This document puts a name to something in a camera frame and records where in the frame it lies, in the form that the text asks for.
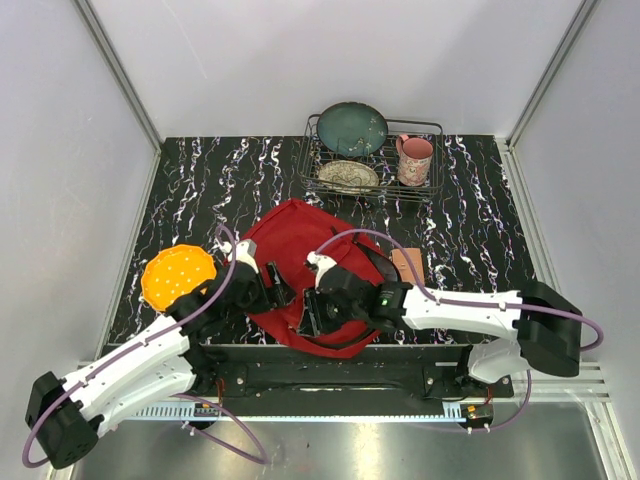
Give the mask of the red student backpack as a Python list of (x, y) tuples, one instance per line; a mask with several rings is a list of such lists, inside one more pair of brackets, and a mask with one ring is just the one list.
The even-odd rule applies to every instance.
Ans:
[[(319, 208), (292, 199), (269, 211), (244, 235), (246, 240), (251, 239), (257, 245), (257, 264), (265, 267), (267, 262), (274, 262), (286, 284), (296, 291), (295, 300), (286, 308), (249, 315), (278, 343), (314, 356), (348, 359), (380, 335), (379, 330), (363, 321), (349, 322), (335, 333), (316, 338), (296, 333), (303, 310), (304, 290), (319, 285), (305, 265), (307, 255), (351, 228), (347, 222)], [(323, 248), (322, 253), (336, 261), (335, 267), (343, 267), (376, 285), (379, 290), (375, 300), (383, 284), (400, 280), (391, 260), (363, 233), (347, 234)], [(374, 303), (371, 320), (374, 318)]]

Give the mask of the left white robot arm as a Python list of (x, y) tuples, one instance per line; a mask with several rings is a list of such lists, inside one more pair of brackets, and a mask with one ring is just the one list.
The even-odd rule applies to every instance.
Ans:
[(269, 313), (296, 298), (274, 264), (260, 270), (249, 258), (218, 268), (209, 255), (185, 249), (157, 257), (141, 280), (143, 298), (158, 317), (138, 335), (97, 361), (63, 377), (34, 381), (26, 412), (30, 429), (23, 464), (38, 444), (45, 462), (66, 468), (87, 455), (106, 433), (168, 397), (196, 404), (194, 419), (220, 411), (205, 396), (220, 396), (227, 355), (203, 341), (235, 317)]

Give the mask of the pink leather wallet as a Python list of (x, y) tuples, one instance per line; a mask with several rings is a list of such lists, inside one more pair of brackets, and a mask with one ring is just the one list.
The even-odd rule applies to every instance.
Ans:
[(404, 256), (400, 249), (391, 251), (391, 261), (397, 268), (403, 282), (413, 285), (425, 281), (422, 253), (419, 248), (406, 248), (408, 258)]

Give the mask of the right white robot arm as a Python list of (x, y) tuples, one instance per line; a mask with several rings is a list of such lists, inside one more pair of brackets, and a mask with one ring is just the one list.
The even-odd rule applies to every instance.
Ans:
[(548, 291), (540, 282), (527, 292), (494, 294), (422, 290), (401, 281), (374, 285), (333, 266), (320, 271), (314, 287), (304, 291), (297, 332), (318, 339), (362, 321), (375, 330), (444, 328), (489, 335), (493, 342), (472, 347), (453, 374), (457, 390), (472, 397), (528, 369), (555, 377), (578, 375), (581, 325), (568, 304), (553, 309), (532, 297)]

